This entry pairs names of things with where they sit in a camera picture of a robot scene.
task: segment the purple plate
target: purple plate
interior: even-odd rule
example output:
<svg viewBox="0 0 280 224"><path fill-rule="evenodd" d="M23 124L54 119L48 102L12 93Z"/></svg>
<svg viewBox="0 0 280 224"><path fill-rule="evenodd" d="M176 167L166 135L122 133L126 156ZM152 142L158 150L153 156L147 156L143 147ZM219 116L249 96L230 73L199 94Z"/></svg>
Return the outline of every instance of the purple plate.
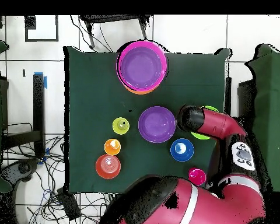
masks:
<svg viewBox="0 0 280 224"><path fill-rule="evenodd" d="M175 117L164 107L150 107L141 114L138 129L141 136L149 142L166 142L175 132Z"/></svg>
<svg viewBox="0 0 280 224"><path fill-rule="evenodd" d="M122 59L121 73L128 86L137 89L149 88L156 83L161 72L161 60L150 48L133 48Z"/></svg>

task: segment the plastic bowl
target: plastic bowl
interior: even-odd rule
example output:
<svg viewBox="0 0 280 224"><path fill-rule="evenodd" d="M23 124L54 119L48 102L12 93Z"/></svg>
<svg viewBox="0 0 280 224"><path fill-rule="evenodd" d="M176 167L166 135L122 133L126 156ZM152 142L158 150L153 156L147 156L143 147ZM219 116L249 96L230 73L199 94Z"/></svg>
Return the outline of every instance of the plastic bowl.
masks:
<svg viewBox="0 0 280 224"><path fill-rule="evenodd" d="M121 83L137 92L149 93L156 89L164 79L166 69L164 52L158 45L147 40L128 45L116 62L116 72Z"/></svg>

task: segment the red robot arm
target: red robot arm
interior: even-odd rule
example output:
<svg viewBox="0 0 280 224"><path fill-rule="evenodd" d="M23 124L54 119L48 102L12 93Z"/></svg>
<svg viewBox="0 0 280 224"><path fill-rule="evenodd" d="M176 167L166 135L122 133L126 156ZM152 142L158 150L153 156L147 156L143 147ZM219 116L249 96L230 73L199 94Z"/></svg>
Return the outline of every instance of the red robot arm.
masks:
<svg viewBox="0 0 280 224"><path fill-rule="evenodd" d="M265 218L256 162L243 127L227 114L183 106L177 126L216 138L222 162L206 189L172 176L142 178L100 224L247 224Z"/></svg>

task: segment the blue tape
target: blue tape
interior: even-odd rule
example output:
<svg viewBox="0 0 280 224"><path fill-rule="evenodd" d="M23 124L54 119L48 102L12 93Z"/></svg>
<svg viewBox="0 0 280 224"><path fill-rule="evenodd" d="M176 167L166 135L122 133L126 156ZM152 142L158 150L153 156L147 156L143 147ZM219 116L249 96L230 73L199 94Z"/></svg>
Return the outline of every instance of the blue tape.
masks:
<svg viewBox="0 0 280 224"><path fill-rule="evenodd" d="M49 155L49 154L50 154L50 149L49 149L49 148L46 148L45 154L46 154L46 155Z"/></svg>
<svg viewBox="0 0 280 224"><path fill-rule="evenodd" d="M47 76L44 76L44 87L45 87L45 89L48 88L48 87L47 87Z"/></svg>

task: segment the metal stand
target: metal stand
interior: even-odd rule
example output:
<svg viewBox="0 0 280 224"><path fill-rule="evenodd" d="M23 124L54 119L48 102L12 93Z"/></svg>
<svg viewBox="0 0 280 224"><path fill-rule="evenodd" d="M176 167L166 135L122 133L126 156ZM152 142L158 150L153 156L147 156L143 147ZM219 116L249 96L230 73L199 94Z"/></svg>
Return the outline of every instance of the metal stand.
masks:
<svg viewBox="0 0 280 224"><path fill-rule="evenodd" d="M86 16L80 16L79 18L85 22L91 46L94 48L95 43L93 42L93 35L92 35L92 29L94 23L116 22L119 20L138 19L143 38L147 39L146 32L145 32L146 18L149 18L150 16L152 15L103 15L103 16L86 15Z"/></svg>
<svg viewBox="0 0 280 224"><path fill-rule="evenodd" d="M8 82L1 80L3 129L7 128L7 88ZM2 137L2 149L9 149L34 142L35 156L42 158L45 154L44 142L44 78L33 75L33 130Z"/></svg>

